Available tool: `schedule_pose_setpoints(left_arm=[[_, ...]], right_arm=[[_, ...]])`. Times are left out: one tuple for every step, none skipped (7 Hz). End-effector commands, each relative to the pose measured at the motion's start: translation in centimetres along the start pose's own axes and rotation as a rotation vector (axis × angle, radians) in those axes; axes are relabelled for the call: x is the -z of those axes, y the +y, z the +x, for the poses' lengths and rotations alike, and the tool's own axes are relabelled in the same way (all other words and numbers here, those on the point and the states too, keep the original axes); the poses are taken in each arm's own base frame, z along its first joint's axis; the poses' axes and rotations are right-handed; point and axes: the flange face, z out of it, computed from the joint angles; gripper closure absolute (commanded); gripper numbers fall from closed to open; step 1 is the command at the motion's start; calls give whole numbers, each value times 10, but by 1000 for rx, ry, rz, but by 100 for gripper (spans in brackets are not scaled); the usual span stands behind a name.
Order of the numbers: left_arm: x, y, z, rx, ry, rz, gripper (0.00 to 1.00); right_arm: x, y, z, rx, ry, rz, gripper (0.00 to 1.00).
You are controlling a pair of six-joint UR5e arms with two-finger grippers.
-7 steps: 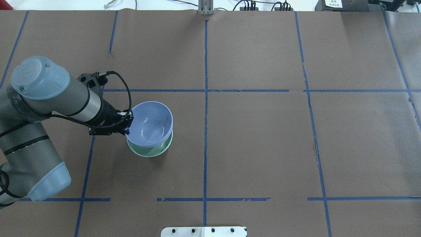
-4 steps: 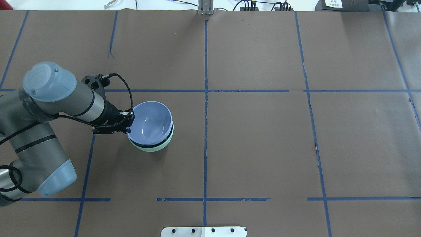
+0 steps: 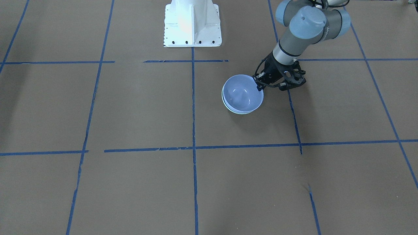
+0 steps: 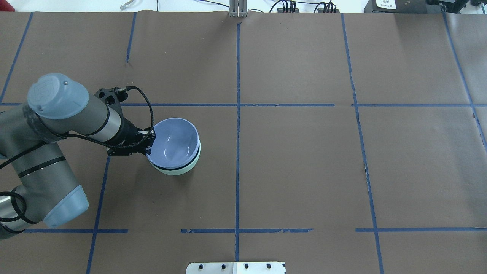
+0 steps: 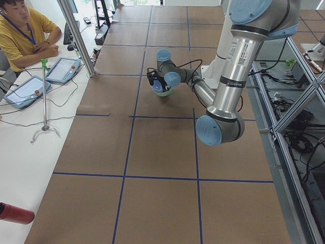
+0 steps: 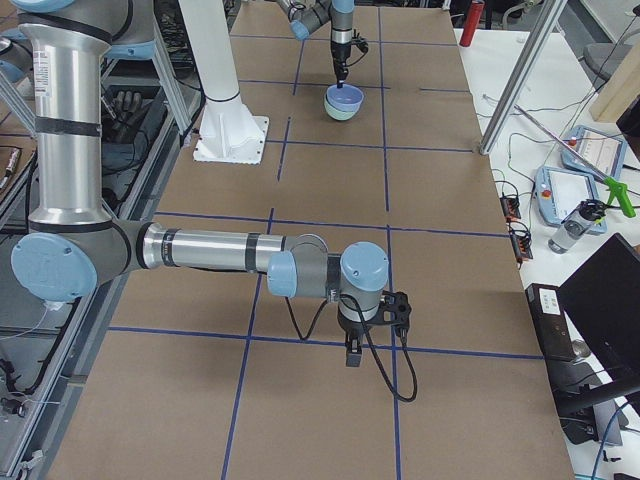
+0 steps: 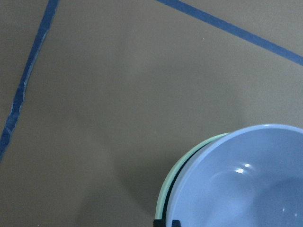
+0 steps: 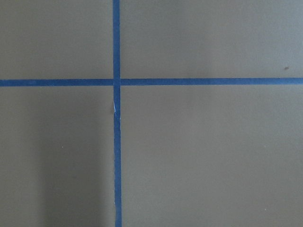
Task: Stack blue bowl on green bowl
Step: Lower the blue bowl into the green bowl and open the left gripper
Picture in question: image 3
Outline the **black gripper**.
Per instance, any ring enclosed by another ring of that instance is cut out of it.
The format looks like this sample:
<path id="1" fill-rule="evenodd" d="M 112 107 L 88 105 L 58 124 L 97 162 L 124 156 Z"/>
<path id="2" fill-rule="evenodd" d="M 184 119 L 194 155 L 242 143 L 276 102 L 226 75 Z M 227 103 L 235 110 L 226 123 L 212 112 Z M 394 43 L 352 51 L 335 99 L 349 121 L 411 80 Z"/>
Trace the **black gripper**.
<path id="1" fill-rule="evenodd" d="M 284 78 L 282 82 L 279 82 L 278 86 L 289 86 L 288 80 L 285 78 L 284 73 L 288 71 L 290 65 L 282 64 L 272 56 L 266 56 L 258 65 L 264 64 L 264 69 L 258 74 L 258 82 L 256 82 L 257 90 L 263 91 L 265 86 L 272 86 L 273 83 Z"/>

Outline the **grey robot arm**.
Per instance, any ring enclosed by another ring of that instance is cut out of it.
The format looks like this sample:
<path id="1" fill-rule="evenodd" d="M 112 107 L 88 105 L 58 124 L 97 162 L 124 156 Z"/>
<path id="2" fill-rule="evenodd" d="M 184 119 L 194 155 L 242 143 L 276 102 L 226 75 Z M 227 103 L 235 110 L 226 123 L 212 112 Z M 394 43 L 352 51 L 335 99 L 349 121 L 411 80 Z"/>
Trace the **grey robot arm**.
<path id="1" fill-rule="evenodd" d="M 306 83 L 298 57 L 309 45 L 337 38 L 350 28 L 351 18 L 343 9 L 348 0 L 284 0 L 275 18 L 287 29 L 278 43 L 261 61 L 264 69 L 253 79 L 257 89 L 265 87 L 286 91 Z"/>

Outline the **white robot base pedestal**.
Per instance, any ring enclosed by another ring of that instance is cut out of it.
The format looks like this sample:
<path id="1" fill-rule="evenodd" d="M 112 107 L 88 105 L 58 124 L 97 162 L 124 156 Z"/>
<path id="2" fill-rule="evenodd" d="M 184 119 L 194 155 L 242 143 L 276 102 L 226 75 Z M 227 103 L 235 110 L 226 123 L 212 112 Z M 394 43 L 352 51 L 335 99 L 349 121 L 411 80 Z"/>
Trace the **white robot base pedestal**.
<path id="1" fill-rule="evenodd" d="M 219 7 L 212 0 L 172 0 L 164 13 L 164 47 L 222 45 Z"/>

